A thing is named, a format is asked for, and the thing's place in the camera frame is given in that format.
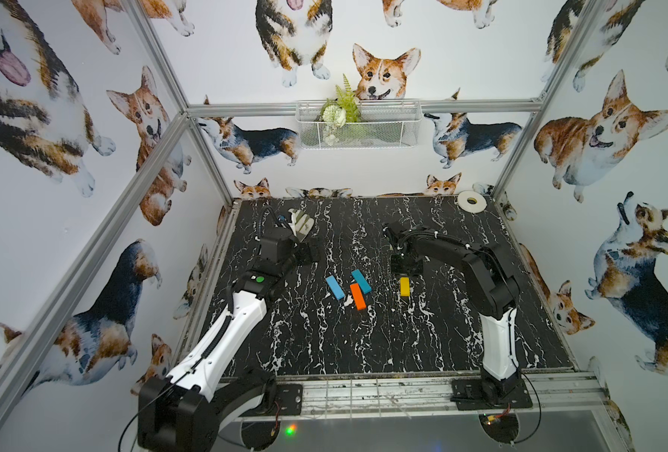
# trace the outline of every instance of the wire basket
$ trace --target wire basket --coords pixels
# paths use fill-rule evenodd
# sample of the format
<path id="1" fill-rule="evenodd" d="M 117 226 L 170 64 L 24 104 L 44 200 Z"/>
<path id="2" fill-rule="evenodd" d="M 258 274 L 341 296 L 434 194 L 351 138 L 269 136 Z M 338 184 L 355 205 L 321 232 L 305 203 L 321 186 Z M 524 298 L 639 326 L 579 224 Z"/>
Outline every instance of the wire basket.
<path id="1" fill-rule="evenodd" d="M 321 120 L 324 103 L 296 103 L 299 138 L 305 149 L 411 148 L 417 144 L 422 120 L 419 101 L 362 101 L 361 122 L 341 127 Z"/>

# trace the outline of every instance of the black marble table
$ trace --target black marble table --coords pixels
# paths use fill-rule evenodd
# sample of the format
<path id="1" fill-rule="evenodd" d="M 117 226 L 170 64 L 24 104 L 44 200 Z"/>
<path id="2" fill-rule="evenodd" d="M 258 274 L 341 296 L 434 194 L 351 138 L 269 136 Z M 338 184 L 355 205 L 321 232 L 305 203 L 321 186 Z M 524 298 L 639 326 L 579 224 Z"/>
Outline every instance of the black marble table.
<path id="1" fill-rule="evenodd" d="M 284 295 L 249 334 L 224 376 L 237 376 L 247 366 L 282 376 L 477 370 L 482 334 L 462 274 L 435 261 L 425 263 L 424 275 L 410 280 L 411 296 L 402 299 L 382 234 L 382 224 L 390 221 L 422 223 L 467 242 L 503 244 L 527 281 L 516 320 L 520 366 L 572 367 L 494 206 L 474 215 L 462 211 L 455 197 L 242 202 L 206 326 L 223 310 L 226 285 L 254 258 L 255 220 L 265 204 L 275 212 L 301 208 L 315 218 L 310 236 L 320 242 L 323 256 L 287 277 Z M 266 227 L 273 228 L 270 219 Z M 325 281 L 336 276 L 347 293 L 357 268 L 372 286 L 363 311 L 354 303 L 345 306 L 346 298 L 337 300 Z"/>

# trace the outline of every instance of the dog paw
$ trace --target dog paw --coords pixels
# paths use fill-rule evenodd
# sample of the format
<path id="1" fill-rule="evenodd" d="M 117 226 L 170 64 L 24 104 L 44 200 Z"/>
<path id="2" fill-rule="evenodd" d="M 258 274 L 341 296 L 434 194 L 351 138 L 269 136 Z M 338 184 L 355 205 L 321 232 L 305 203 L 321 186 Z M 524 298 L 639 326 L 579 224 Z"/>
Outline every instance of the dog paw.
<path id="1" fill-rule="evenodd" d="M 312 66 L 311 73 L 314 74 L 314 77 L 317 77 L 318 79 L 322 80 L 329 80 L 329 77 L 331 76 L 331 74 L 329 73 L 329 69 L 327 69 L 327 67 L 324 65 L 322 65 L 319 69 L 315 69 Z"/>

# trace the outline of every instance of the white tape roll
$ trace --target white tape roll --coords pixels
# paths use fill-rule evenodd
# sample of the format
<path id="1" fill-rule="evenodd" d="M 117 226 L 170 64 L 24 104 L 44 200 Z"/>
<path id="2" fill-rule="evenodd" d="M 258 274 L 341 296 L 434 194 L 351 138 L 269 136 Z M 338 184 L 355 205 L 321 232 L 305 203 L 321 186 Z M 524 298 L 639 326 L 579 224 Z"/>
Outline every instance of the white tape roll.
<path id="1" fill-rule="evenodd" d="M 457 196 L 457 204 L 465 212 L 480 213 L 487 207 L 484 196 L 477 192 L 462 192 Z"/>

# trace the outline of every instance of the black cable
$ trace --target black cable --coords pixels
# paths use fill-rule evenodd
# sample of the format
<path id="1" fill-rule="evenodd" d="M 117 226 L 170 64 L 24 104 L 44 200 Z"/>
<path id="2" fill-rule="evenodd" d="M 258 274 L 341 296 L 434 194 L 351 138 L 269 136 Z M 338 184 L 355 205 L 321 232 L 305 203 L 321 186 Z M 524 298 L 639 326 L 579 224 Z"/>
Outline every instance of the black cable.
<path id="1" fill-rule="evenodd" d="M 537 389 L 535 389 L 535 385 L 532 384 L 532 382 L 530 381 L 530 379 L 527 377 L 526 374 L 522 374 L 522 376 L 525 377 L 525 378 L 527 379 L 527 383 L 529 383 L 530 386 L 532 386 L 532 390 L 535 391 L 535 397 L 537 397 L 537 408 L 538 408 L 538 412 L 539 412 L 539 414 L 537 415 L 537 426 L 536 426 L 535 429 L 532 431 L 532 433 L 530 433 L 529 435 L 527 435 L 526 438 L 523 438 L 523 439 L 521 439 L 521 440 L 517 440 L 517 441 L 513 441 L 512 444 L 520 444 L 520 443 L 524 443 L 524 442 L 527 441 L 528 439 L 532 438 L 532 435 L 534 435 L 535 433 L 537 433 L 537 429 L 540 428 L 540 422 L 542 421 L 542 405 L 540 404 L 540 396 L 537 394 Z"/>

